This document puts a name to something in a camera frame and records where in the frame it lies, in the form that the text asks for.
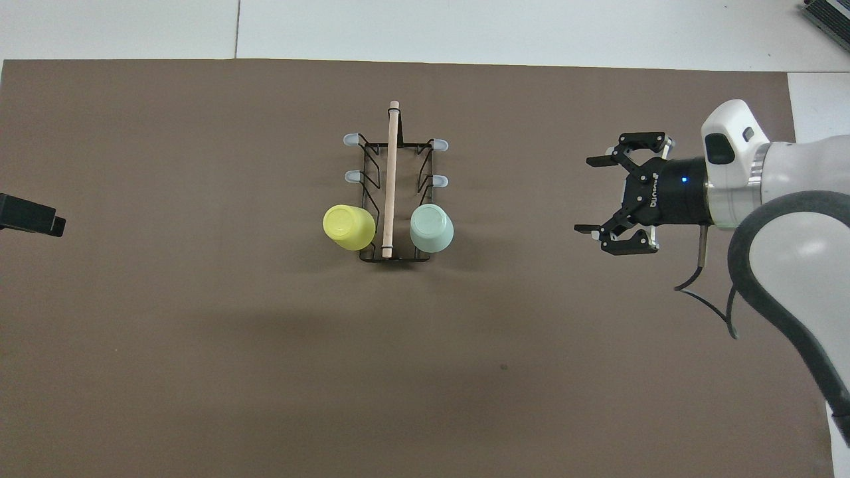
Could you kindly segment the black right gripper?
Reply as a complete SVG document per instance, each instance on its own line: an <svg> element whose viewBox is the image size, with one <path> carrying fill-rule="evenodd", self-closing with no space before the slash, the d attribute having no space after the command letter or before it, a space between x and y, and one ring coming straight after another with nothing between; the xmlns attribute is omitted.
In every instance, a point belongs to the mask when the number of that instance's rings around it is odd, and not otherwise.
<svg viewBox="0 0 850 478"><path fill-rule="evenodd" d="M704 157L664 160L672 139L663 132L621 133L604 155L587 157L590 167L619 165L628 172L622 206L604 224L575 224L574 230L590 235L601 251L614 256L654 254L659 250L657 226L713 223L707 200L707 166ZM638 166L632 151L648 149L653 157ZM640 224L629 238L623 233Z"/></svg>

